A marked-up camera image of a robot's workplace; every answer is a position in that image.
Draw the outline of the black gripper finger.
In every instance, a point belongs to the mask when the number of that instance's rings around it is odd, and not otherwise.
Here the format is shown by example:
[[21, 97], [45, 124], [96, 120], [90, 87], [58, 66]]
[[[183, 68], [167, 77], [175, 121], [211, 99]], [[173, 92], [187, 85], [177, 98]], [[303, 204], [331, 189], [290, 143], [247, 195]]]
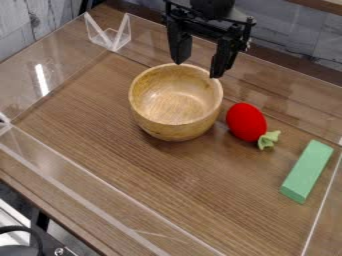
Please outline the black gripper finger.
[[191, 56], [192, 36], [183, 31], [181, 25], [177, 22], [168, 21], [167, 37], [172, 61], [180, 65]]
[[240, 43], [227, 36], [217, 40], [216, 52], [211, 59], [209, 77], [220, 78], [224, 72], [232, 67]]

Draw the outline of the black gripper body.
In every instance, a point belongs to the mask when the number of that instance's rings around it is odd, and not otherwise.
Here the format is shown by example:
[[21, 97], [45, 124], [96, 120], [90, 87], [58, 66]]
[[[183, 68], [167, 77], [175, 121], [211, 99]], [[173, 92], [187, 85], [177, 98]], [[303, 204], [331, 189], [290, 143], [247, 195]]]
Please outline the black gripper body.
[[227, 36], [239, 41], [239, 51], [249, 47], [252, 16], [235, 8], [235, 0], [164, 0], [163, 22], [175, 21], [191, 36], [217, 41]]

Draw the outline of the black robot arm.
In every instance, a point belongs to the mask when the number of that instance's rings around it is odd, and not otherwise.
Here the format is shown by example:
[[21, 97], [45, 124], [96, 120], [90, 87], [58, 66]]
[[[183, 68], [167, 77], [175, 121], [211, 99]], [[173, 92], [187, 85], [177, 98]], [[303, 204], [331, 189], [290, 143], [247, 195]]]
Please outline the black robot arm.
[[191, 57], [193, 36], [211, 40], [216, 52], [209, 77], [220, 78], [232, 68], [237, 53], [249, 48], [255, 18], [236, 10], [235, 0], [189, 0], [188, 6], [173, 0], [163, 1], [163, 24], [173, 63], [180, 65]]

